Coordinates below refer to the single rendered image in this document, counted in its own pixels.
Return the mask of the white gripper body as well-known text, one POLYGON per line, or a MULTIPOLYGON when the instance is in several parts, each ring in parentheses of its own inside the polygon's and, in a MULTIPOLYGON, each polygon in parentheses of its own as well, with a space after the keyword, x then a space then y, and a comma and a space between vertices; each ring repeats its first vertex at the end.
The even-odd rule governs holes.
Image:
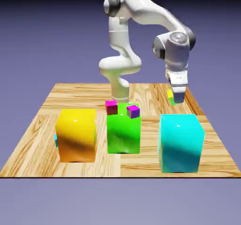
POLYGON ((188 86, 187 71, 169 71, 169 82, 173 92, 174 103, 183 103, 185 99, 185 92, 188 86))

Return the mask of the large cyan box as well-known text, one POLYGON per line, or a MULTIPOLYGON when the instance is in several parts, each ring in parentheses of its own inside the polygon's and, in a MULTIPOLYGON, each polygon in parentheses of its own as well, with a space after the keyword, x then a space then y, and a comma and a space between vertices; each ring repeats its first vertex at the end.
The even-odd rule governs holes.
POLYGON ((194 114, 162 114, 158 157, 163 173, 197 173, 205 131, 194 114))

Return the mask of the small magenta purple cube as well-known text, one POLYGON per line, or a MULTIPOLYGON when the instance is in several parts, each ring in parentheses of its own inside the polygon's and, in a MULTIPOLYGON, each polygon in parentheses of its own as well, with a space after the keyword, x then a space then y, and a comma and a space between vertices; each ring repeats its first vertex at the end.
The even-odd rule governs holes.
POLYGON ((135 104, 127 106, 127 115, 131 119, 140 117, 140 108, 135 104))

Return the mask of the large green box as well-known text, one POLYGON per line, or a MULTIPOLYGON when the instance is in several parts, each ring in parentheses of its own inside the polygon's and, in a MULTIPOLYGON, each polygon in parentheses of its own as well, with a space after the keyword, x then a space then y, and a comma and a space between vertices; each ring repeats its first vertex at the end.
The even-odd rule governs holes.
POLYGON ((128 106, 133 103, 119 103, 118 113, 107 115, 107 151, 109 154, 140 153, 141 116, 130 118, 128 106))

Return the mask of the small yellow green cube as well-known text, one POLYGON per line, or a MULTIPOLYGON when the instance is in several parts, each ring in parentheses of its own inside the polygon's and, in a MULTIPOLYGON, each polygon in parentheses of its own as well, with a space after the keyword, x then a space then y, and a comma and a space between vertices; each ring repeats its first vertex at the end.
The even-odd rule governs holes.
POLYGON ((175 105, 174 95, 173 95, 173 92, 172 92, 171 89, 167 90, 167 96, 168 96, 168 99, 169 99, 170 104, 171 104, 172 106, 175 105))

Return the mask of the large yellow box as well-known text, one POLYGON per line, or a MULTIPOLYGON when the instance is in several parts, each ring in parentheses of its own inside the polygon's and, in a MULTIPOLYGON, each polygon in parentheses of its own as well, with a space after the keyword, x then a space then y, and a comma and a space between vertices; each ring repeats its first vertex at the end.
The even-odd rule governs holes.
POLYGON ((56 122, 60 162, 93 163, 96 157, 96 110, 63 109, 56 122))

